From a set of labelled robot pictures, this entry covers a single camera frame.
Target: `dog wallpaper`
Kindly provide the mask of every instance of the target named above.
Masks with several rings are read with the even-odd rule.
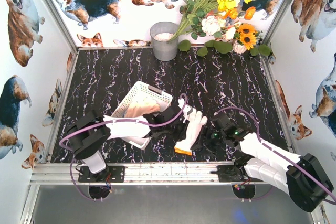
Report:
[[[150,46],[149,29],[161,21],[179,23],[183,0],[51,0],[67,25],[78,47]],[[264,35],[283,0],[255,0],[248,4],[241,1],[239,16],[244,20],[245,11],[256,7],[256,13],[247,23],[254,24]],[[200,45],[212,37],[193,40]]]
[[[33,56],[34,42],[42,43],[39,25],[44,17],[37,13],[33,0],[6,0],[9,6],[8,35],[11,51],[17,63],[27,66]]]
[[[311,39],[310,49],[316,52],[316,43],[336,27],[336,0],[294,0],[291,6],[294,21],[299,22],[299,40]]]

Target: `orange flower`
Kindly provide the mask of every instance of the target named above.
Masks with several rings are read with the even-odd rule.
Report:
[[[238,10],[237,8],[233,8],[232,10],[229,11],[229,17],[231,19],[236,19],[238,17]]]
[[[249,9],[246,10],[244,19],[251,20],[255,12],[256,12],[255,6],[250,7]]]

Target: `sunflower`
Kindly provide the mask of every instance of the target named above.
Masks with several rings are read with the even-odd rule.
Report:
[[[257,43],[257,38],[253,34],[241,33],[240,42],[243,43],[243,45],[247,48],[247,50],[250,50]]]
[[[238,32],[240,34],[253,34],[256,32],[256,28],[251,24],[245,23],[238,28]]]

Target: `green leaf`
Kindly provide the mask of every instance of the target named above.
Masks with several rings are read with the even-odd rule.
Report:
[[[189,5],[195,5],[195,4],[196,4],[195,1],[193,1],[193,0],[188,0],[187,3],[188,3]]]
[[[196,33],[191,33],[191,37],[192,37],[194,40],[197,40],[198,35],[197,35]]]
[[[198,17],[200,17],[200,18],[204,18],[204,16],[205,16],[205,12],[204,12],[202,9],[199,9],[199,10],[197,11],[197,15],[198,15]]]
[[[195,25],[198,25],[198,24],[200,23],[199,18],[198,18],[198,17],[194,17],[194,18],[193,18],[193,23],[194,23]]]
[[[227,54],[233,49],[233,46],[231,43],[228,42],[220,42],[220,41],[215,41],[214,42],[214,47],[218,52],[221,54]]]
[[[257,56],[259,54],[259,49],[256,46],[254,46],[253,48],[250,49],[250,54],[252,56]]]
[[[271,54],[271,48],[269,46],[266,46],[265,44],[262,44],[259,46],[259,52],[263,55],[263,56],[269,56]]]
[[[222,38],[222,33],[220,31],[214,33],[214,36],[216,39],[221,39]]]
[[[206,47],[214,47],[214,42],[215,42],[215,40],[212,39],[212,40],[209,40],[206,43],[204,43],[204,45]]]
[[[208,49],[206,47],[201,47],[198,51],[197,51],[197,55],[204,57],[208,54]]]
[[[191,48],[191,43],[189,40],[185,39],[179,43],[179,50],[186,52]]]

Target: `wire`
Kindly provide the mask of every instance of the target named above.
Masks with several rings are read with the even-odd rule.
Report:
[[[184,104],[181,108],[181,110],[179,111],[179,113],[174,117],[172,118],[171,120],[169,120],[168,122],[165,122],[165,123],[161,123],[161,124],[150,124],[150,123],[146,123],[146,122],[143,122],[143,121],[139,121],[139,120],[135,120],[135,119],[115,119],[115,120],[110,120],[110,121],[106,121],[106,122],[101,122],[101,123],[97,123],[97,124],[94,124],[94,125],[91,125],[91,126],[88,126],[88,127],[85,127],[83,129],[80,129],[78,131],[75,131],[67,136],[65,136],[60,142],[59,142],[59,146],[65,148],[65,149],[68,149],[70,151],[72,151],[71,148],[67,147],[66,145],[63,144],[63,142],[65,142],[66,140],[68,140],[69,138],[73,137],[73,136],[76,136],[82,132],[85,132],[87,130],[90,130],[90,129],[94,129],[94,128],[97,128],[97,127],[100,127],[100,126],[103,126],[103,125],[106,125],[106,124],[109,124],[109,123],[118,123],[118,122],[135,122],[135,123],[141,123],[141,124],[144,124],[144,125],[147,125],[147,126],[150,126],[150,127],[162,127],[162,126],[165,126],[167,124],[170,124],[171,122],[175,121],[183,112],[185,106],[186,106],[186,103],[187,103],[187,96],[185,93],[182,93],[179,97],[184,99]],[[265,143],[265,141],[263,141],[260,137],[260,128],[259,128],[259,124],[257,122],[257,120],[250,114],[248,113],[246,110],[244,109],[241,109],[241,108],[238,108],[238,107],[234,107],[234,106],[229,106],[229,107],[226,107],[226,108],[222,108],[220,109],[217,114],[223,112],[223,111],[226,111],[226,110],[238,110],[240,112],[243,112],[245,115],[249,116],[256,128],[257,128],[257,138],[259,140],[259,142],[261,143],[261,145],[263,145],[264,147],[268,148],[271,152],[274,152],[275,154],[277,154],[278,156],[280,156],[281,158],[283,158],[284,160],[286,160],[288,163],[290,163],[292,166],[294,166],[296,169],[300,170],[303,174],[305,174],[307,177],[309,177],[312,181],[314,181],[319,187],[321,187],[333,200],[334,202],[330,201],[330,200],[324,200],[325,202],[327,203],[330,203],[330,204],[333,204],[333,205],[336,205],[336,196],[334,194],[332,194],[331,191],[329,191],[324,185],[322,185],[317,179],[315,179],[312,175],[310,175],[307,171],[305,171],[303,168],[301,168],[299,165],[297,165],[296,163],[294,163],[292,160],[288,159],[287,157],[283,156],[281,153],[277,152],[276,150],[273,150],[271,146],[267,145]],[[72,171],[71,171],[71,168],[72,168],[72,163],[74,162],[74,160],[71,161],[71,165],[70,165],[70,175],[71,175],[71,180],[73,182],[73,184],[76,186],[76,188],[78,189],[78,191],[86,198],[88,198],[87,196],[85,196],[80,190],[79,190],[79,187],[75,184],[75,180],[73,179],[73,176],[72,176]]]

